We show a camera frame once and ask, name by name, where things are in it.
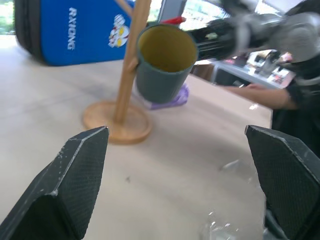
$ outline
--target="clear plastic bag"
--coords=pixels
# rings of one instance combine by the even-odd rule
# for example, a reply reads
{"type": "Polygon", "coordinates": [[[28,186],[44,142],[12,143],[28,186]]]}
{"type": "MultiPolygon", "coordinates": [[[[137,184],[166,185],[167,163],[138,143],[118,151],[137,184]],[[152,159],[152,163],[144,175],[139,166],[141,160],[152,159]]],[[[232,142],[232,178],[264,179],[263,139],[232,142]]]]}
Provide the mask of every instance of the clear plastic bag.
{"type": "Polygon", "coordinates": [[[214,212],[211,212],[201,230],[200,240],[240,240],[237,237],[238,233],[238,228],[220,220],[214,212]]]}

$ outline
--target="person's arm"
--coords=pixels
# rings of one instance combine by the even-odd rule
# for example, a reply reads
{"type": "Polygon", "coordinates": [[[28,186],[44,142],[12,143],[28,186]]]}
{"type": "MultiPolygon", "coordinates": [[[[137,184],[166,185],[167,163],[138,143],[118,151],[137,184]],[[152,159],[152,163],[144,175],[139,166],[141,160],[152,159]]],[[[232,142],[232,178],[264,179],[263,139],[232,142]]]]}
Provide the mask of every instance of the person's arm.
{"type": "Polygon", "coordinates": [[[248,87],[224,86],[223,89],[270,109],[297,109],[286,89],[254,89],[248,87]]]}

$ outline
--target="black clothing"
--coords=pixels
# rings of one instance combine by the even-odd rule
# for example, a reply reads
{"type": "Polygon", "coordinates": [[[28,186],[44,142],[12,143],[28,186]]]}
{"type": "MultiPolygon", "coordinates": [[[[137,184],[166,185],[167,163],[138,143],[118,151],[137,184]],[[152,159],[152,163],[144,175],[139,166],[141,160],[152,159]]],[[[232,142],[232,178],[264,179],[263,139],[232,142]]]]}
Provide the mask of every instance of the black clothing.
{"type": "Polygon", "coordinates": [[[320,85],[286,88],[297,110],[274,110],[271,128],[296,137],[320,158],[320,85]]]}

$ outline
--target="person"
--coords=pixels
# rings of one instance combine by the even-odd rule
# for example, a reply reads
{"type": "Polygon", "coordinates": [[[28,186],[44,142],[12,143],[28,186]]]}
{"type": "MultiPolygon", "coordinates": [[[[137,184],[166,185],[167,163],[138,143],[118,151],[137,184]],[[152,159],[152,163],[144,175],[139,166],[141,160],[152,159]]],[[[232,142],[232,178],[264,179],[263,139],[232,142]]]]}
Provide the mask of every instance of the person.
{"type": "MultiPolygon", "coordinates": [[[[314,11],[320,14],[320,1],[305,0],[289,10],[287,15],[314,11]]],[[[295,79],[283,89],[266,89],[256,84],[244,88],[222,88],[272,109],[271,128],[300,139],[320,158],[319,84],[310,86],[308,91],[297,85],[295,79]]]]}

